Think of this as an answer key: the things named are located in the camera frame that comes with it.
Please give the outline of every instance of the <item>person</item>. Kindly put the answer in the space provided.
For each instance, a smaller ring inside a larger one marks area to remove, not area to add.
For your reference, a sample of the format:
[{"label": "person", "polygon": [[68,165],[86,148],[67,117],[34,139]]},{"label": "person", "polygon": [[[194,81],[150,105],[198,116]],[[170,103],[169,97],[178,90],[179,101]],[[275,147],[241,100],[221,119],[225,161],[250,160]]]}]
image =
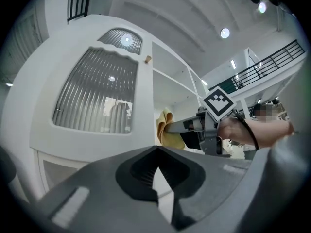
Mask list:
[{"label": "person", "polygon": [[242,83],[242,81],[240,81],[239,84],[238,84],[238,89],[241,89],[243,87],[244,87],[244,84]]},{"label": "person", "polygon": [[252,115],[255,116],[254,120],[269,122],[279,120],[275,107],[271,104],[257,103],[253,107]]},{"label": "person", "polygon": [[[260,148],[271,147],[277,140],[294,133],[293,125],[289,121],[262,122],[246,119],[245,122],[251,128]],[[230,139],[240,144],[254,145],[248,130],[233,117],[226,117],[220,122],[217,135],[222,140]]]}]

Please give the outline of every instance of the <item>frosted glass panel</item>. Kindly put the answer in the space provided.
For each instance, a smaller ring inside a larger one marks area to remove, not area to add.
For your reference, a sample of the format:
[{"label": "frosted glass panel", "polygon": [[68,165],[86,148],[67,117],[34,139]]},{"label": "frosted glass panel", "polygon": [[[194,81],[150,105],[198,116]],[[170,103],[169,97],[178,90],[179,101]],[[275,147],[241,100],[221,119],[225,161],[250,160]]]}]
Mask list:
[{"label": "frosted glass panel", "polygon": [[130,133],[137,66],[116,53],[88,50],[63,87],[54,124],[91,132]]},{"label": "frosted glass panel", "polygon": [[52,189],[78,170],[73,167],[62,166],[45,160],[43,161],[43,166],[49,189]]},{"label": "frosted glass panel", "polygon": [[142,40],[137,34],[125,29],[111,29],[98,41],[104,44],[111,44],[119,49],[126,49],[128,52],[136,54],[140,54],[142,45]]}]

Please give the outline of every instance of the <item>black wristband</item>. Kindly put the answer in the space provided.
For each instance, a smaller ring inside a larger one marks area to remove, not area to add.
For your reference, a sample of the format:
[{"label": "black wristband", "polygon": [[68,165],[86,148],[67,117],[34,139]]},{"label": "black wristband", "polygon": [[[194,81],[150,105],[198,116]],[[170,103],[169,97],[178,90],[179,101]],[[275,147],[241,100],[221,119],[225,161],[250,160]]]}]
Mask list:
[{"label": "black wristband", "polygon": [[248,124],[245,122],[245,119],[243,117],[241,117],[240,114],[236,110],[234,110],[233,112],[234,112],[234,115],[236,116],[237,120],[239,120],[241,122],[241,124],[244,125],[244,127],[247,129],[247,131],[251,135],[251,137],[252,137],[252,139],[254,141],[255,149],[258,150],[259,149],[258,142],[256,140],[256,137],[255,137],[253,131],[248,126]]}]

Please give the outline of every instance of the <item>black metal railing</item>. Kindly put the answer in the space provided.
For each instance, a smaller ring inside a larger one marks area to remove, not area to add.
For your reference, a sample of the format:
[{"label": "black metal railing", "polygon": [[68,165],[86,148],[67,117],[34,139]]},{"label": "black metal railing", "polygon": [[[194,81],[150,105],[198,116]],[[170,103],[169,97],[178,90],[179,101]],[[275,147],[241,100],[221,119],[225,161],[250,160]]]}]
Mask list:
[{"label": "black metal railing", "polygon": [[78,17],[86,17],[90,0],[69,0],[69,17],[67,21]]},{"label": "black metal railing", "polygon": [[280,69],[304,52],[297,40],[295,40],[216,86],[230,94]]}]

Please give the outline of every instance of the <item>white ceiling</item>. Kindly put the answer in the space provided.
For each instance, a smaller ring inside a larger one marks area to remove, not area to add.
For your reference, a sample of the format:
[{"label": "white ceiling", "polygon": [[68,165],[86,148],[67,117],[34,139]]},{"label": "white ceiling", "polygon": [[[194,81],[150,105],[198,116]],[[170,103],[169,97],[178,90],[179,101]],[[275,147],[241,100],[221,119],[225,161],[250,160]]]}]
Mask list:
[{"label": "white ceiling", "polygon": [[[109,15],[126,19],[175,50],[200,76],[276,30],[276,8],[260,14],[250,0],[113,0]],[[228,39],[220,38],[222,28]]]}]

